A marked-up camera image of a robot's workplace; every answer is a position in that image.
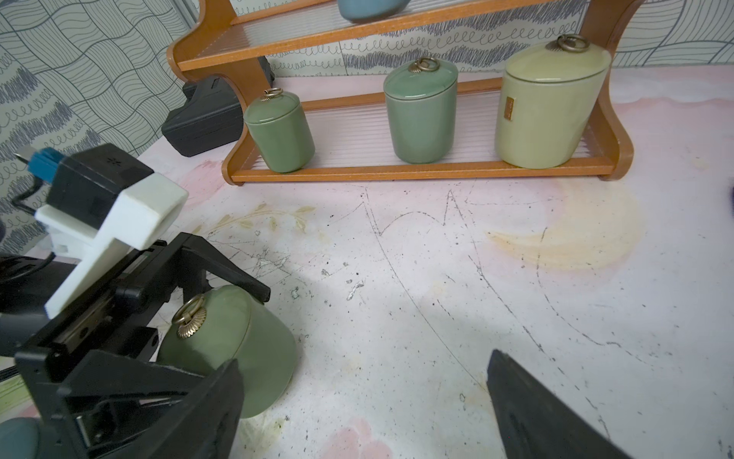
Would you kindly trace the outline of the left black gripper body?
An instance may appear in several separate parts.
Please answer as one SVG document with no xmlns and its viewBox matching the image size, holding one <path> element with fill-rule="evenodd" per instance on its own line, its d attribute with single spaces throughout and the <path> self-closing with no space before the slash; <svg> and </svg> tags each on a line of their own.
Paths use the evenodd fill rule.
<svg viewBox="0 0 734 459">
<path fill-rule="evenodd" d="M 2 287 L 1 352 L 15 362 L 38 410 L 38 458 L 104 458 L 101 422 L 112 414 L 111 405 L 97 398 L 59 401 L 55 390 L 92 350 L 154 363 L 160 336 L 150 321 L 174 291 L 182 291 L 170 243 L 126 254 L 54 319 L 40 312 L 70 275 L 70 265 L 53 262 Z"/>
</svg>

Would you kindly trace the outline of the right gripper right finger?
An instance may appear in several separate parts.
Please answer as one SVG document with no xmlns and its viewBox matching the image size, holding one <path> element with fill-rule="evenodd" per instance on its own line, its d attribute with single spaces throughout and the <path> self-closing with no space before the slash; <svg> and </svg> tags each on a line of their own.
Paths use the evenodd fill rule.
<svg viewBox="0 0 734 459">
<path fill-rule="evenodd" d="M 487 390 L 508 458 L 626 458 L 507 353 L 492 351 Z"/>
</svg>

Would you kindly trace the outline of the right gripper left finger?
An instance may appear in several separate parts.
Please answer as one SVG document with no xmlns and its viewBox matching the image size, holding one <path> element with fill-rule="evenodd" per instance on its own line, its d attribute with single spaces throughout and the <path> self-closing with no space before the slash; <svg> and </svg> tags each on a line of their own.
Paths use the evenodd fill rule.
<svg viewBox="0 0 734 459">
<path fill-rule="evenodd" d="M 231 452 L 244 399 L 235 360 L 213 373 L 229 371 L 229 399 L 193 393 L 156 398 L 103 400 L 112 414 L 101 422 L 104 458 L 226 458 Z"/>
</svg>

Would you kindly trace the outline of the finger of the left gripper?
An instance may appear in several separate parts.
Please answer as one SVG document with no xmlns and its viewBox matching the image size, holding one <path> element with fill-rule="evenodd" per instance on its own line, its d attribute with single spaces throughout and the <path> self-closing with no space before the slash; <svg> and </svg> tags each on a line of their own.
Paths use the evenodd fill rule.
<svg viewBox="0 0 734 459">
<path fill-rule="evenodd" d="M 174 279 L 183 291 L 184 301 L 212 289 L 207 275 L 242 288 L 261 303 L 270 301 L 270 287 L 238 268 L 204 237 L 180 233 L 168 247 L 173 250 Z"/>
<path fill-rule="evenodd" d="M 229 399 L 229 371 L 207 377 L 101 350 L 90 351 L 55 390 L 59 401 L 74 398 L 156 398 L 190 394 Z"/>
</svg>

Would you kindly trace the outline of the blue canister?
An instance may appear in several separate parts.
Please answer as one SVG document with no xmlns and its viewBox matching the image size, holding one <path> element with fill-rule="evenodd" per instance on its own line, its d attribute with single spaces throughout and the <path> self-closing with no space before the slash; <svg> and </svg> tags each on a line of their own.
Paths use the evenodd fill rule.
<svg viewBox="0 0 734 459">
<path fill-rule="evenodd" d="M 384 19 L 403 11 L 410 0 L 338 0 L 341 16 L 353 23 Z"/>
<path fill-rule="evenodd" d="M 40 446 L 40 422 L 36 418 L 14 418 L 1 424 L 1 459 L 36 459 Z"/>
</svg>

